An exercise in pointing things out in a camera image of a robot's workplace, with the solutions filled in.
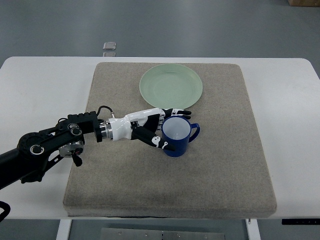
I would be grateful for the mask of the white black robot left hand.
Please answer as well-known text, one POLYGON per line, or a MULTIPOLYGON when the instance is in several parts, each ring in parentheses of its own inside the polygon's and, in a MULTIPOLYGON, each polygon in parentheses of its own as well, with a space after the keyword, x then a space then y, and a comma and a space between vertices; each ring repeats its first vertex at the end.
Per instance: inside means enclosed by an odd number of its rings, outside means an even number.
POLYGON ((139 140, 149 146, 168 151, 175 151, 176 147, 156 134, 164 121, 170 117, 191 118, 191 111, 184 109, 152 108, 133 112, 123 118, 100 120, 99 127, 104 139, 118 141, 121 139, 139 140))

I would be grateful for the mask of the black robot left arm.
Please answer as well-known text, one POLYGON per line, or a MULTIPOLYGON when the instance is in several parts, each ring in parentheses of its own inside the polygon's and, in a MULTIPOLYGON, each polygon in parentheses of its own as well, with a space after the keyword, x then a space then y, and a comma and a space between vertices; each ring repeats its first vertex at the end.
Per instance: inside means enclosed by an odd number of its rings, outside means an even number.
POLYGON ((10 184, 40 182, 45 173, 63 158, 72 158, 79 167, 85 143, 84 135, 94 133, 97 142, 103 140, 102 119, 98 111, 70 114, 58 120, 56 126, 23 135, 17 147, 0 156, 0 187, 10 184))

